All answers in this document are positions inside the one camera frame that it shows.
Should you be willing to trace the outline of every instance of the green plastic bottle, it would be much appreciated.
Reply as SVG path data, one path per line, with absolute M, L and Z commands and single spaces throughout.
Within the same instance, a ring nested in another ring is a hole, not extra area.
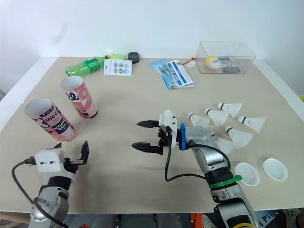
M 74 66 L 69 66 L 65 69 L 68 76 L 84 76 L 92 73 L 100 68 L 104 68 L 105 59 L 109 58 L 108 56 L 104 57 L 94 57 L 92 59 L 85 60 L 81 63 L 78 63 Z

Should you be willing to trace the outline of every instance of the yellow ring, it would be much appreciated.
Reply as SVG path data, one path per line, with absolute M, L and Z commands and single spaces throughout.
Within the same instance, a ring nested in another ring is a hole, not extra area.
M 240 223 L 235 225 L 233 228 L 242 228 L 242 227 L 255 227 L 255 226 L 252 225 L 251 223 Z

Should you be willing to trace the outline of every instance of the badminton shuttlecock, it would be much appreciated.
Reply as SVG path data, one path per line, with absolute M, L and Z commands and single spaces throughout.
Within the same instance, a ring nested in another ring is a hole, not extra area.
M 208 128 L 210 123 L 208 118 L 195 115 L 194 113 L 189 113 L 188 118 L 191 120 L 193 126 L 202 126 Z
M 210 117 L 214 125 L 220 127 L 228 118 L 228 113 L 225 111 L 214 111 L 211 108 L 205 109 L 205 114 Z
M 238 116 L 239 111 L 241 110 L 242 103 L 234 103 L 234 104 L 225 104 L 225 103 L 218 103 L 218 108 L 222 109 L 229 113 L 233 118 Z
M 237 119 L 241 124 L 246 124 L 248 127 L 250 127 L 252 130 L 254 130 L 256 133 L 260 133 L 263 124 L 266 120 L 266 117 L 258 117 L 258 118 L 248 118 L 245 116 L 240 116 Z
M 245 147 L 253 138 L 252 134 L 241 132 L 231 126 L 225 127 L 225 131 L 229 134 L 235 148 L 237 149 Z
M 229 154 L 234 149 L 234 143 L 232 141 L 218 137 L 216 134 L 211 132 L 213 141 L 219 146 L 220 150 L 225 154 Z

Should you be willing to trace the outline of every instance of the green ring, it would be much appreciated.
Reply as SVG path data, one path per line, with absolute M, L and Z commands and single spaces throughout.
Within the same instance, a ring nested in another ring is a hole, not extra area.
M 236 175 L 235 177 L 229 179 L 229 180 L 225 180 L 225 181 L 222 181 L 222 182 L 219 182 L 219 183 L 216 183 L 216 184 L 210 184 L 209 185 L 209 188 L 210 189 L 215 189 L 215 188 L 219 188 L 219 187 L 223 187 L 223 186 L 226 186 L 226 185 L 229 185 L 229 184 L 232 184 L 236 181 L 240 181 L 242 180 L 242 176 L 241 175 Z

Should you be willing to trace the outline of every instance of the blue booklet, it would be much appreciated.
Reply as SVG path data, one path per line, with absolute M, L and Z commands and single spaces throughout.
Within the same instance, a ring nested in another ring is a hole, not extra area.
M 179 60 L 168 62 L 161 59 L 149 64 L 159 73 L 169 90 L 194 86 L 194 82 Z

